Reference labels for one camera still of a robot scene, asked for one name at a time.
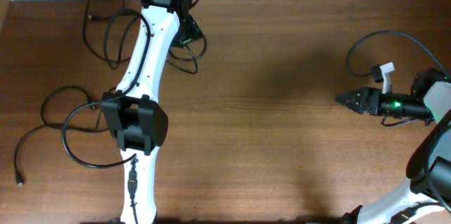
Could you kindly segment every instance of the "cable plug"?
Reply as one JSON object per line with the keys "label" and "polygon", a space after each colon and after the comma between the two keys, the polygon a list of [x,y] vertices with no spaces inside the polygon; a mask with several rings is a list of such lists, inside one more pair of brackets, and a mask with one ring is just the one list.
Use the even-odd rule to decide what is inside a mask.
{"label": "cable plug", "polygon": [[23,178],[19,171],[16,171],[16,183],[19,187],[22,187],[23,185]]}
{"label": "cable plug", "polygon": [[128,182],[127,182],[127,189],[128,194],[130,194],[130,199],[135,198],[135,193],[138,188],[138,180],[137,180],[137,173],[136,173],[136,163],[138,160],[135,158],[132,161],[132,168],[130,169],[130,172],[128,173]]}
{"label": "cable plug", "polygon": [[91,21],[100,21],[101,20],[101,17],[97,16],[97,15],[88,15],[87,18],[90,19]]}

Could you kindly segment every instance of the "wooden table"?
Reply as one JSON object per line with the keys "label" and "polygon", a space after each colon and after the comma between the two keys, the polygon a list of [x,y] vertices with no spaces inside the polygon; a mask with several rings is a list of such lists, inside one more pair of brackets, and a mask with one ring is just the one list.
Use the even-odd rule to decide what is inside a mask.
{"label": "wooden table", "polygon": [[[108,15],[116,0],[92,2]],[[138,0],[128,6],[139,9]],[[123,169],[92,170],[65,153],[61,133],[44,129],[20,154],[26,183],[13,176],[18,139],[40,125],[44,97],[63,85],[81,85],[96,97],[119,83],[126,64],[112,71],[82,43],[85,0],[14,1],[0,36],[0,222],[96,223],[121,214]],[[338,217],[369,204],[405,179],[407,162],[431,131],[415,122],[384,128],[334,102],[363,86],[345,55],[360,37],[404,30],[451,67],[451,0],[202,0],[192,11],[209,48],[192,76],[166,66],[160,105],[170,119],[156,163],[159,218],[219,221],[300,221]],[[111,33],[117,52],[126,20]],[[89,23],[88,38],[101,51],[106,23]],[[131,54],[137,27],[127,39]],[[433,66],[403,37],[374,37],[356,51],[360,73],[392,61],[394,91],[409,93],[414,76]],[[85,100],[66,92],[47,117],[63,120]],[[92,125],[87,111],[74,123]],[[69,132],[82,159],[120,159],[108,133]],[[437,213],[420,223],[449,223]]]}

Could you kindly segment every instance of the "brown table surface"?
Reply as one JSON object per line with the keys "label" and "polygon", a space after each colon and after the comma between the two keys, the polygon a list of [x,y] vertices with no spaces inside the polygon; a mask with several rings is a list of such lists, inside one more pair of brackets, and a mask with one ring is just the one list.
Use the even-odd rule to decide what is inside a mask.
{"label": "brown table surface", "polygon": [[[64,85],[86,87],[96,97],[115,86],[126,69],[112,71],[82,42],[85,0],[14,1],[0,36],[0,221],[2,223],[105,222],[121,214],[123,169],[93,170],[73,162],[61,133],[44,129],[20,153],[26,183],[13,175],[19,138],[40,125],[45,96]],[[92,2],[108,15],[116,0]],[[138,0],[128,6],[139,9]],[[350,76],[345,56],[360,37],[404,30],[451,66],[451,0],[202,0],[192,10],[209,47],[199,73],[166,66],[160,105],[170,127],[156,162],[159,218],[185,220],[305,220],[341,216],[369,204],[405,179],[407,162],[431,131],[414,122],[384,128],[334,102],[336,94],[371,78]],[[116,54],[127,20],[111,33]],[[88,38],[101,51],[106,23],[89,23]],[[137,27],[124,48],[128,56]],[[363,73],[392,61],[394,91],[409,93],[414,76],[433,66],[410,40],[374,37],[356,51]],[[47,110],[63,120],[85,100],[58,96]],[[96,112],[74,123],[92,125]],[[83,160],[120,159],[109,133],[69,132]],[[420,223],[449,223],[436,213]]]}

